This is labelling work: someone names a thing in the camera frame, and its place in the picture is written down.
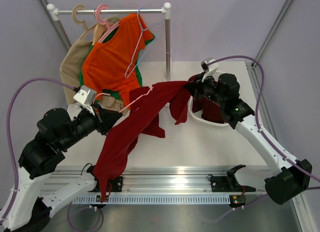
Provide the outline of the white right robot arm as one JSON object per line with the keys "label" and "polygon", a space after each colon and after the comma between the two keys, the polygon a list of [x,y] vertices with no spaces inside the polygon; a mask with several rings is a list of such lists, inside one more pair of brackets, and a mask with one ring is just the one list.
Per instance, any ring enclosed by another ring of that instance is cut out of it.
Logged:
{"label": "white right robot arm", "polygon": [[215,80],[201,73],[189,81],[194,99],[206,98],[219,106],[223,121],[255,148],[270,171],[269,175],[262,175],[238,166],[235,173],[226,178],[230,190],[237,191],[243,185],[253,187],[265,191],[275,203],[282,205],[309,188],[311,163],[289,153],[258,122],[257,113],[239,97],[240,84],[235,75],[223,73]]}

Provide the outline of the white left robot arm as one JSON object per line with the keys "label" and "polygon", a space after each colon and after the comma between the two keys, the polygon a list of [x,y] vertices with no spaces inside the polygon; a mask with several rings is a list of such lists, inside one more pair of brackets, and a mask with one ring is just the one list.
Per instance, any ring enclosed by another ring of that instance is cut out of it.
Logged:
{"label": "white left robot arm", "polygon": [[6,232],[40,232],[50,219],[78,196],[95,190],[103,191],[107,179],[93,175],[93,166],[68,185],[41,196],[45,182],[65,159],[64,153],[74,144],[97,131],[106,135],[122,116],[99,106],[94,113],[86,109],[71,119],[62,108],[48,111],[38,121],[38,132],[27,143],[18,160],[18,181],[1,210],[1,224]]}

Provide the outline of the dark red t shirt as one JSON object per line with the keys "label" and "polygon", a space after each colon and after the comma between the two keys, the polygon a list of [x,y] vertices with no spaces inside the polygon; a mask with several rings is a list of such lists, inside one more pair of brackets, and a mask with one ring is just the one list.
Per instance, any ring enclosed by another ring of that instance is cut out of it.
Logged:
{"label": "dark red t shirt", "polygon": [[140,134],[165,137],[159,127],[159,112],[169,104],[175,124],[187,120],[188,101],[195,94],[195,84],[188,81],[159,82],[152,86],[131,91],[140,96],[129,116],[109,130],[93,174],[99,183],[101,199],[107,196],[108,181],[121,175],[128,162],[128,155],[138,142]]}

